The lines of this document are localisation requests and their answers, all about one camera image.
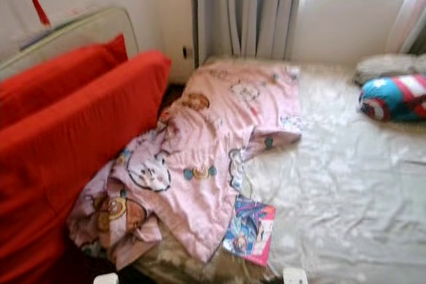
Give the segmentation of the sheer pale curtain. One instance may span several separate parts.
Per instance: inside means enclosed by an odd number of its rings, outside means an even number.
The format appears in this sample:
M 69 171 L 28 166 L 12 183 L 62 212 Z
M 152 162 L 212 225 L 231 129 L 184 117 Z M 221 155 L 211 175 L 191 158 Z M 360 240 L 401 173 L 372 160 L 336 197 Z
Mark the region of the sheer pale curtain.
M 386 53 L 411 53 L 426 31 L 426 0 L 404 0 L 384 47 Z

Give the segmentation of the colourful comic book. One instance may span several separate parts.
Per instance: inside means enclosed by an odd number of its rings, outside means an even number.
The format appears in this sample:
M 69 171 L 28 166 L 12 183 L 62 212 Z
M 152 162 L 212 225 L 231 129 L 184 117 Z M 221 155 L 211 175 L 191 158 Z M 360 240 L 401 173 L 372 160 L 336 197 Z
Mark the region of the colourful comic book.
M 237 196 L 222 247 L 254 265 L 267 266 L 275 212 L 271 205 Z

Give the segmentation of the red fabric sofa cushion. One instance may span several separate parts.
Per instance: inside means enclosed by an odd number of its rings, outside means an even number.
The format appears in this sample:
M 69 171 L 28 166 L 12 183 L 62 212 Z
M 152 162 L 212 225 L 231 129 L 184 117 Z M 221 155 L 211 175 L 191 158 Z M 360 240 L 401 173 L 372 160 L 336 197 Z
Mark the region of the red fabric sofa cushion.
M 124 35 L 74 49 L 1 81 L 0 129 L 42 110 L 128 60 Z
M 68 214 L 98 170 L 155 125 L 170 66 L 162 53 L 137 54 L 0 129 L 0 284 L 85 278 L 59 267 Z

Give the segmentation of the grey floral bed sheet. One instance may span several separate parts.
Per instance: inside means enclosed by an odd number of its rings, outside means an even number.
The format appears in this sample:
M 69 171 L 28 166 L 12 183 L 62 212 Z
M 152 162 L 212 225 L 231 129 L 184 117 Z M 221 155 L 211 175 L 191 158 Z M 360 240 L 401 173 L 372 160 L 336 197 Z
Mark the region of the grey floral bed sheet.
M 353 67 L 300 65 L 302 137 L 258 154 L 244 193 L 277 209 L 268 265 L 227 251 L 192 259 L 164 233 L 133 268 L 159 284 L 426 284 L 426 124 L 377 122 L 358 108 Z

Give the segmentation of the pink cartoon print blanket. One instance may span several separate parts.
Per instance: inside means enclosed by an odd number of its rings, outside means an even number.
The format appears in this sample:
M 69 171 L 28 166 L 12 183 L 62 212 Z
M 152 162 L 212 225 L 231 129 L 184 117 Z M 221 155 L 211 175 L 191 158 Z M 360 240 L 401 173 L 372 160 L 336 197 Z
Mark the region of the pink cartoon print blanket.
M 210 63 L 91 178 L 68 217 L 85 253 L 122 269 L 167 231 L 195 260 L 222 244 L 246 178 L 243 164 L 301 138 L 300 69 L 235 61 Z

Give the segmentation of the blue red striped bolster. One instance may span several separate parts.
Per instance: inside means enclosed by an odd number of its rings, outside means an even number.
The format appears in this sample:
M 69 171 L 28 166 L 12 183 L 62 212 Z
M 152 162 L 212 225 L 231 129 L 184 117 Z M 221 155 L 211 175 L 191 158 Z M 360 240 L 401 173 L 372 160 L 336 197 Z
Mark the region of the blue red striped bolster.
M 381 122 L 426 122 L 426 75 L 396 75 L 366 81 L 358 109 Z

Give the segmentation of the grey pleated curtain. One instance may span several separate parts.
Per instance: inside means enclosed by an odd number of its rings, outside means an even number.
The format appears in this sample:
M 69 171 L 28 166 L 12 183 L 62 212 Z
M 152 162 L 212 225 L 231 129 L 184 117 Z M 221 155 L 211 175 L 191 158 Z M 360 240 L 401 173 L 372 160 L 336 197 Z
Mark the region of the grey pleated curtain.
M 213 56 L 287 60 L 300 0 L 194 0 L 196 63 Z

